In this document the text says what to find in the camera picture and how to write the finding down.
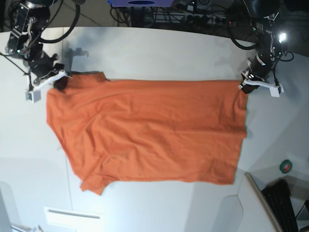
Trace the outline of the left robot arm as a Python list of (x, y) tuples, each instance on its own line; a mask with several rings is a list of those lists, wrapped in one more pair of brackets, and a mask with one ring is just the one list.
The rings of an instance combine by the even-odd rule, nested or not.
[(243, 0), (244, 10), (250, 17), (250, 25), (256, 36), (256, 43), (243, 46), (237, 42), (232, 33), (232, 25), (236, 14), (227, 17), (227, 33), (238, 48), (242, 50), (256, 50), (253, 58), (247, 59), (247, 67), (241, 73), (242, 82), (239, 89), (245, 94), (253, 92), (259, 87), (269, 89), (272, 97), (279, 97), (284, 92), (283, 85), (276, 78), (278, 62), (290, 62), (294, 54), (288, 50), (287, 34), (276, 25), (279, 15), (279, 0)]

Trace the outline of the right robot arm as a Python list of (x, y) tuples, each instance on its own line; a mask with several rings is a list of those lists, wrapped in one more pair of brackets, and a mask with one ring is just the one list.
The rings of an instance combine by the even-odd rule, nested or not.
[(84, 0), (74, 0), (75, 17), (67, 32), (57, 39), (47, 40), (42, 38), (42, 33), (52, 23), (50, 7), (55, 0), (24, 0), (19, 3), (13, 27), (6, 46), (7, 60), (16, 58), (23, 61), (28, 69), (24, 75), (28, 77), (28, 90), (34, 91), (35, 87), (51, 82), (53, 87), (63, 91), (70, 77), (64, 70), (64, 64), (55, 63), (58, 54), (48, 56), (44, 50), (44, 44), (56, 44), (70, 35), (80, 17), (81, 5)]

